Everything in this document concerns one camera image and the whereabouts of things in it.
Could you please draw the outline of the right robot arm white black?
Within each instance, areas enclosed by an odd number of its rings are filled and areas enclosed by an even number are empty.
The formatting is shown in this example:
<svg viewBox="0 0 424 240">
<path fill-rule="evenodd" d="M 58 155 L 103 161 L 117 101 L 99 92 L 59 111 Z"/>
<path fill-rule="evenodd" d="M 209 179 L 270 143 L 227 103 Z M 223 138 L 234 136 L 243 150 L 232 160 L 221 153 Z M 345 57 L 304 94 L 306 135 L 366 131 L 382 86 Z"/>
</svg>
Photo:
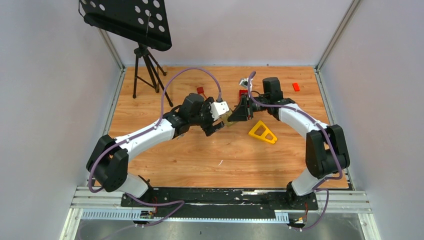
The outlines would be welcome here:
<svg viewBox="0 0 424 240">
<path fill-rule="evenodd" d="M 314 192 L 326 180 L 341 179 L 343 170 L 350 166 L 343 128 L 315 119 L 294 100 L 285 98 L 277 77 L 263 79 L 263 92 L 258 96 L 252 96 L 252 81 L 252 78 L 239 81 L 247 93 L 241 95 L 228 121 L 245 122 L 252 119 L 255 112 L 267 111 L 305 139 L 306 168 L 299 177 L 289 182 L 285 195 L 286 204 L 298 209 L 305 203 L 305 195 Z"/>
</svg>

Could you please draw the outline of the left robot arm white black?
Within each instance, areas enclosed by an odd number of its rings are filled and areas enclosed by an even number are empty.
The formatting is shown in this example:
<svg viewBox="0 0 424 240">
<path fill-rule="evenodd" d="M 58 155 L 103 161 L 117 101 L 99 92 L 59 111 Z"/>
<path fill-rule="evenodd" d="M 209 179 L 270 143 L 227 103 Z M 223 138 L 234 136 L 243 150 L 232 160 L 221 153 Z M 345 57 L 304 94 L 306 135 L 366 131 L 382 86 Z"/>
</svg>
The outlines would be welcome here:
<svg viewBox="0 0 424 240">
<path fill-rule="evenodd" d="M 192 126 L 199 126 L 206 136 L 211 136 L 224 127 L 219 118 L 229 111 L 226 101 L 191 93 L 182 104 L 144 128 L 116 138 L 103 135 L 86 164 L 90 178 L 100 184 L 98 189 L 91 186 L 90 191 L 128 193 L 140 206 L 149 206 L 153 201 L 150 185 L 142 177 L 128 172 L 129 162 L 160 143 L 184 135 Z"/>
</svg>

